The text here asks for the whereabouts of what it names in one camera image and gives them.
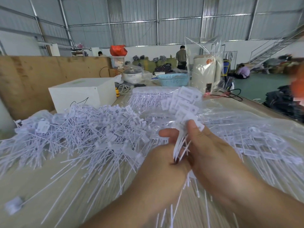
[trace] blue plastic basket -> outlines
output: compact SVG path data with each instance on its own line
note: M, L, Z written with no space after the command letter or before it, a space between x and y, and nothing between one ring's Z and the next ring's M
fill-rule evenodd
M157 77L162 86L186 86L190 79L186 73L160 74Z

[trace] purple shirt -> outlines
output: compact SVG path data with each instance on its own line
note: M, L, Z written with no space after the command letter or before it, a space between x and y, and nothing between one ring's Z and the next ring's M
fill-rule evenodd
M244 66L237 71L237 74L241 74L244 78L247 78L250 74L250 69Z

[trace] clothing pile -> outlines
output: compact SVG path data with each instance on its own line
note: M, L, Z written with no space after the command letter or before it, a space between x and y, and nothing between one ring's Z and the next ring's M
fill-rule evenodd
M283 115L304 122L304 107L293 101L289 85L280 86L277 91L268 92L264 106L269 107Z

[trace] white box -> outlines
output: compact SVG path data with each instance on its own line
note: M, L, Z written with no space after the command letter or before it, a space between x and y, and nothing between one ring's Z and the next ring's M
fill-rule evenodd
M116 101L114 78L80 78L49 88L57 113L64 113L72 104L100 107Z

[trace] green floor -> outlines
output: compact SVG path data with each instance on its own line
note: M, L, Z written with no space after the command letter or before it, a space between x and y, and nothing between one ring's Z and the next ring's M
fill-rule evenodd
M279 86L290 84L290 79L286 74L263 74L252 73L249 79L235 79L234 88L242 90L241 96L253 100L260 98L265 100L265 94L275 91Z

